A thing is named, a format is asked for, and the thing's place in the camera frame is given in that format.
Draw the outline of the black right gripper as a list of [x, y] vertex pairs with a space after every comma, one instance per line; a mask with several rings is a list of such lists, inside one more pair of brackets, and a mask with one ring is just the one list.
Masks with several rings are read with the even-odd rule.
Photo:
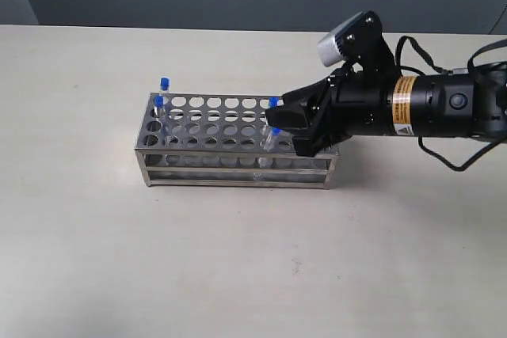
[[295, 152], [314, 157], [353, 136], [394, 136], [392, 98], [400, 79], [394, 64], [358, 72], [344, 65], [326, 78], [282, 95], [266, 112], [268, 125], [292, 131]]

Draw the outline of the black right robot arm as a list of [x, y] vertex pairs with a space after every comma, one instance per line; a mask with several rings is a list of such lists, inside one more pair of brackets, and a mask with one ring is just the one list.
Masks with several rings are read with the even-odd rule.
[[297, 155], [314, 157], [353, 136], [465, 138], [494, 141], [506, 133], [506, 64], [472, 74], [403, 76], [338, 68], [282, 96], [266, 112], [270, 126], [292, 135]]

